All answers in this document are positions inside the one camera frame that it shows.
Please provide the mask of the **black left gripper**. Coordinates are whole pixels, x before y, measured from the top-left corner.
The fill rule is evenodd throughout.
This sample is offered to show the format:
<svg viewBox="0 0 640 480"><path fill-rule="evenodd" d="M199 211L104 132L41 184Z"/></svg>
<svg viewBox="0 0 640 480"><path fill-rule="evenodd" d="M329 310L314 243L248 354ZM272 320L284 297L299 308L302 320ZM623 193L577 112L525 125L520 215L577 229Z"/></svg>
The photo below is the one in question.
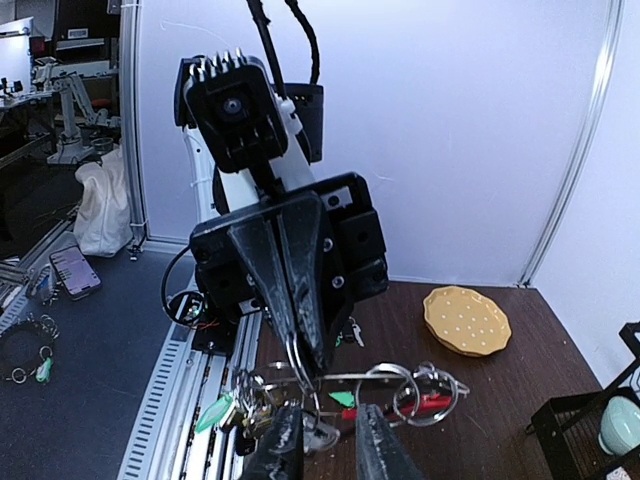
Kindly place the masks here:
<svg viewBox="0 0 640 480"><path fill-rule="evenodd" d="M388 283L379 217L355 173L203 222L190 249L209 299L224 310L256 300L308 378L330 369L355 303Z"/></svg>

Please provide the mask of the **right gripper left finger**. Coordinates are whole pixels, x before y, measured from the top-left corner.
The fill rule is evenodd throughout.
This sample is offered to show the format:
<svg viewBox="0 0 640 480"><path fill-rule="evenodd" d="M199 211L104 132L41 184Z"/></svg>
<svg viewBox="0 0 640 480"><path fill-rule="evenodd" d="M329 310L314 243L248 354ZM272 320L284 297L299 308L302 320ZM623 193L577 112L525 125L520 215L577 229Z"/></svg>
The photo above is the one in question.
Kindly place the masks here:
<svg viewBox="0 0 640 480"><path fill-rule="evenodd" d="M302 479L303 439L301 407L295 404L283 406L261 438L240 479Z"/></svg>

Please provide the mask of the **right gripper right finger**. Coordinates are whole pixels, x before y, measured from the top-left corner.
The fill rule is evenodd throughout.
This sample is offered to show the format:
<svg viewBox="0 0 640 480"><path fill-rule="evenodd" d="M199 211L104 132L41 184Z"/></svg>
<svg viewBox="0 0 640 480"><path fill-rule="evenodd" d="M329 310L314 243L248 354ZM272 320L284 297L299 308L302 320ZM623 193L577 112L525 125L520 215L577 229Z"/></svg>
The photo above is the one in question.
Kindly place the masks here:
<svg viewBox="0 0 640 480"><path fill-rule="evenodd" d="M358 479L424 479L377 405L360 404L356 416Z"/></svg>

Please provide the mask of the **large keyring with red handle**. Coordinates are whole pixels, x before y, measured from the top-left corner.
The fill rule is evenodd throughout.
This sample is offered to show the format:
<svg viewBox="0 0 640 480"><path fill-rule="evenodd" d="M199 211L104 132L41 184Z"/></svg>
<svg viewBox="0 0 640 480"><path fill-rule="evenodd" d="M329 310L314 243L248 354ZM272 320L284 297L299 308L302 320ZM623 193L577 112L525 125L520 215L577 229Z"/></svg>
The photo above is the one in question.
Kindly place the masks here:
<svg viewBox="0 0 640 480"><path fill-rule="evenodd" d="M442 421L469 388L428 361L408 368L399 364L400 344L369 335L336 342L338 365L321 376L318 389L305 399L285 362L262 367L250 363L255 344L238 335L200 331L193 342L227 365L218 394L203 393L194 413L189 443L213 448L218 437L236 430L241 455L251 454L276 411L286 403L302 407L308 452L332 448L355 430L356 413L367 400L378 399L391 425L429 426Z"/></svg>

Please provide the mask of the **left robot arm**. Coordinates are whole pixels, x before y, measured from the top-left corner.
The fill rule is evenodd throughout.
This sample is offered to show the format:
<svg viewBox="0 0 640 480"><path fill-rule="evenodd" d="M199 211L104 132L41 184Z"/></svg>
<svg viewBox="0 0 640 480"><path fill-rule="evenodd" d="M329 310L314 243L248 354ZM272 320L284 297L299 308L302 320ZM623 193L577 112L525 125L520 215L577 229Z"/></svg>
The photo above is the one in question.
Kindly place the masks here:
<svg viewBox="0 0 640 480"><path fill-rule="evenodd" d="M354 305L388 286L365 179L313 177L294 103L252 56L183 59L174 119L202 136L228 206L189 238L206 307L226 318L265 310L298 382L311 388L330 369Z"/></svg>

